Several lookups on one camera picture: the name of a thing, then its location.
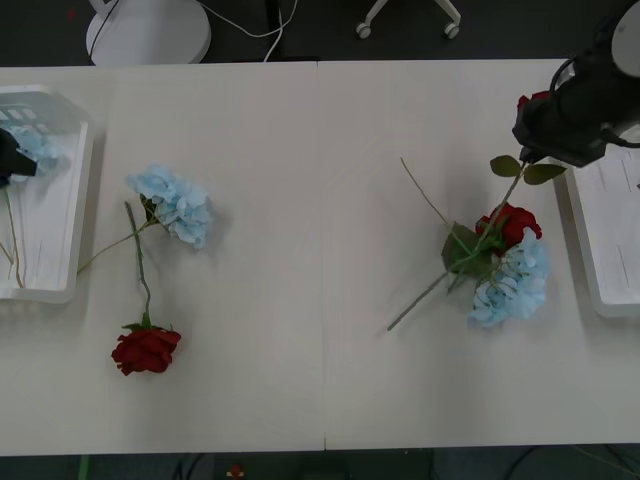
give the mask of red rose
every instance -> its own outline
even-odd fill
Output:
[[[178,332],[153,327],[120,335],[111,357],[125,375],[131,372],[162,373],[171,364],[171,354],[180,341]]]
[[[486,225],[489,224],[491,218],[496,213],[497,208],[491,212],[491,216],[486,215],[482,217],[476,223],[476,233],[482,235]],[[524,238],[524,229],[529,227],[536,234],[536,238],[542,237],[542,229],[536,222],[536,217],[533,213],[520,207],[513,207],[508,203],[502,207],[498,218],[496,218],[493,226],[496,227],[502,224],[502,238],[505,242],[505,250],[509,250],[511,247],[518,245]],[[498,255],[502,255],[504,252],[499,251]]]
[[[538,92],[531,95],[531,100],[537,100],[539,98],[543,100],[545,98],[549,98],[549,92],[545,90],[544,92]],[[523,105],[529,103],[531,100],[529,100],[526,95],[522,95],[518,100],[518,110],[520,110]]]

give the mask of blue hydrangea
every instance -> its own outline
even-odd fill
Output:
[[[204,189],[162,165],[151,165],[144,173],[128,175],[126,181],[136,193],[153,202],[156,217],[172,235],[196,249],[204,247],[213,222]]]
[[[58,165],[60,149],[47,137],[26,127],[8,127],[6,131],[18,142],[18,151],[37,164],[36,175],[46,175]],[[11,175],[11,183],[21,183],[31,177]]]
[[[476,289],[469,317],[483,327],[508,317],[528,319],[546,299],[549,277],[547,249],[530,228],[522,242],[500,259],[500,268]]]

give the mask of green stem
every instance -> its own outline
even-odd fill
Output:
[[[453,265],[451,265],[450,270],[455,270],[457,267],[459,267],[460,265],[464,264],[466,261],[470,260],[471,258],[473,258],[473,256],[470,257],[465,257],[462,258],[460,260],[458,260],[457,262],[455,262]],[[422,300],[424,297],[426,297],[427,295],[429,295],[434,288],[436,288],[438,286],[438,284],[444,280],[445,278],[447,278],[447,275],[449,274],[448,271],[445,271],[442,275],[440,275],[438,278],[436,278],[433,282],[431,282],[431,284],[427,287],[427,289],[422,292],[420,295],[418,295],[418,298],[416,298],[413,303],[411,305],[409,305],[404,312],[402,312],[400,315],[398,315],[398,318],[396,318],[391,325],[389,325],[387,327],[387,332],[390,332],[391,330],[393,330],[399,323],[400,321],[407,316],[407,314],[413,310],[415,308],[416,305],[418,305],[418,303],[420,303],[420,300]]]
[[[144,311],[147,314],[147,318],[150,318],[149,315],[149,304],[151,303],[151,290],[149,290],[149,285],[147,285],[147,280],[144,278],[144,265],[142,264],[142,247],[140,246],[140,236],[138,235],[138,230],[136,227],[136,220],[133,218],[133,211],[131,210],[131,205],[129,202],[124,202],[124,208],[127,210],[127,215],[129,216],[129,223],[131,223],[131,230],[133,230],[133,238],[136,241],[136,254],[138,257],[138,270],[140,271],[140,283],[147,291],[147,303],[145,304]]]
[[[422,194],[422,196],[424,197],[424,199],[427,201],[427,203],[429,204],[429,206],[433,209],[434,212],[436,212],[438,214],[438,216],[442,219],[442,221],[444,222],[444,224],[447,226],[447,228],[449,229],[449,233],[451,234],[451,236],[454,238],[454,240],[456,242],[458,242],[460,244],[460,246],[462,247],[462,249],[465,251],[465,253],[467,255],[471,255],[471,250],[469,250],[469,248],[467,247],[467,245],[458,238],[458,236],[456,235],[456,233],[453,231],[453,228],[451,228],[451,226],[449,225],[449,222],[447,222],[447,219],[444,218],[444,215],[442,215],[440,213],[440,211],[436,208],[436,206],[431,203],[431,200],[429,200],[429,197],[427,197],[427,194],[424,193],[424,190],[422,190],[422,187],[420,186],[420,184],[418,183],[418,181],[415,179],[415,177],[411,174],[411,171],[409,170],[409,167],[407,167],[407,164],[404,163],[404,158],[400,157],[400,161],[402,162],[402,166],[404,167],[404,169],[407,171],[407,173],[409,174],[409,176],[411,177],[411,180],[413,180],[413,183],[415,184],[416,187],[418,187],[418,190],[420,190],[420,193]]]
[[[145,223],[142,227],[140,227],[138,229],[138,233],[142,232],[145,228],[149,227],[149,222]],[[107,250],[109,250],[110,248],[115,247],[116,245],[120,245],[122,242],[125,242],[127,240],[129,240],[130,238],[132,238],[134,236],[133,233],[130,233],[129,235],[127,235],[124,238],[121,238],[120,240],[118,240],[115,243],[112,243],[111,245],[108,245],[106,247],[104,247],[102,250],[100,250],[98,253],[96,253],[93,257],[91,257],[91,260],[89,260],[87,263],[85,263],[82,267],[80,267],[78,269],[78,275],[80,275],[80,273],[87,268],[89,265],[91,265],[91,262],[93,262],[96,258],[98,258],[100,255],[102,255],[104,252],[106,252]]]
[[[24,283],[20,278],[20,254],[18,253],[18,240],[16,239],[16,228],[13,223],[13,214],[11,213],[11,201],[9,200],[9,193],[7,189],[4,189],[4,199],[7,202],[7,208],[9,209],[9,221],[11,222],[11,235],[13,236],[13,248],[16,252],[16,281],[20,288],[24,288]]]
[[[482,246],[482,242],[484,242],[484,239],[487,238],[487,235],[489,235],[489,231],[491,230],[491,227],[493,227],[493,224],[496,223],[496,220],[500,216],[500,212],[502,212],[502,209],[507,204],[507,201],[509,201],[509,197],[511,197],[513,190],[516,188],[516,185],[518,185],[518,182],[524,175],[524,171],[527,169],[527,166],[528,165],[525,162],[522,162],[522,166],[520,167],[520,172],[513,179],[513,183],[509,187],[509,190],[507,190],[507,194],[502,199],[502,202],[500,202],[500,205],[498,205],[498,208],[496,208],[495,213],[491,216],[491,220],[489,220],[489,225],[487,226],[487,228],[484,229],[484,232],[482,232],[482,235],[480,235],[480,239],[478,240],[478,243],[476,243],[476,248],[473,250],[474,253],[480,250],[480,247]],[[451,284],[448,290],[449,292],[451,292],[457,286],[458,282],[462,278],[462,275],[464,274],[466,267],[467,267],[466,265],[463,265],[460,272],[458,272],[458,274],[456,275],[456,278],[453,279],[453,283]]]
[[[407,169],[407,166],[404,163],[404,160],[402,160],[402,165],[404,165],[405,169],[407,170],[407,172],[409,173],[409,176],[411,176],[411,178],[413,179],[414,183],[417,182],[415,181],[415,179],[413,178],[413,175],[411,175],[411,172],[409,172],[409,170]],[[511,184],[511,186],[509,187],[509,190],[507,190],[507,194],[504,196],[504,198],[502,199],[502,202],[500,203],[500,205],[498,206],[498,208],[496,209],[495,213],[491,216],[491,220],[489,220],[489,225],[487,226],[487,228],[484,229],[484,232],[482,232],[482,235],[480,235],[480,239],[478,240],[478,243],[476,243],[475,248],[473,249],[472,252],[470,252],[468,257],[465,257],[463,259],[458,260],[456,263],[454,263],[453,265],[451,265],[449,267],[449,271],[455,270],[457,267],[462,266],[462,268],[460,269],[460,272],[458,272],[458,274],[456,275],[456,278],[453,280],[453,283],[451,284],[451,286],[448,288],[448,292],[451,292],[456,286],[457,284],[460,282],[460,280],[462,279],[462,275],[464,274],[464,270],[468,265],[468,261],[471,260],[472,258],[476,257],[480,252],[480,247],[482,245],[482,242],[485,240],[485,238],[487,238],[487,235],[489,234],[489,231],[491,230],[491,228],[493,227],[493,224],[496,222],[496,219],[498,218],[498,216],[500,215],[500,212],[502,211],[502,209],[504,208],[504,206],[507,204],[507,201],[509,200],[509,197],[511,196],[511,194],[513,193],[513,190],[516,188],[516,185],[518,184],[518,182],[520,181],[520,178],[522,178],[522,176],[524,175],[524,171],[527,168],[527,164],[526,163],[522,163],[522,166],[520,167],[520,172],[518,173],[518,175],[515,177],[515,179],[513,180],[513,183]],[[438,213],[438,215],[440,215],[440,218],[442,218],[444,220],[444,217],[440,214],[440,212],[438,212],[438,210],[433,206],[433,204],[429,201],[429,199],[427,199],[427,202],[429,202],[429,205],[431,205],[431,207],[436,211],[436,213]],[[433,291],[434,288],[436,288],[436,286],[447,277],[447,274],[449,273],[449,271],[444,272],[442,275],[440,275],[436,280],[433,281],[433,283],[431,283],[431,285],[429,285],[427,287],[427,289],[422,292],[418,298],[416,298],[413,303],[411,305],[409,305],[404,312],[402,312],[398,318],[396,318],[393,323],[391,325],[389,325],[389,327],[387,328],[387,331],[390,332],[394,327],[396,327],[398,325],[398,323],[400,323],[400,321],[407,316],[407,314],[413,310],[415,308],[416,305],[418,305],[418,303],[420,303],[420,301],[426,297],[429,293],[431,293],[431,291]]]

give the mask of chair wheel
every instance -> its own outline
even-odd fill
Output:
[[[447,26],[444,27],[444,36],[449,40],[453,40],[454,38],[456,38],[456,35],[458,35],[458,33],[460,33],[460,27],[453,22],[448,23]]]
[[[362,40],[364,40],[371,35],[371,27],[366,23],[359,23],[356,27],[356,33]]]

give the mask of white plastic tray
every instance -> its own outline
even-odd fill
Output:
[[[568,171],[567,184],[595,310],[640,315],[640,150],[611,145],[604,158]]]
[[[64,303],[75,289],[78,251],[93,129],[87,113],[43,86],[0,88],[0,126],[25,126],[48,137],[62,152],[55,170],[9,187],[20,271],[0,252],[0,298]],[[0,241],[13,245],[8,210],[0,196]]]

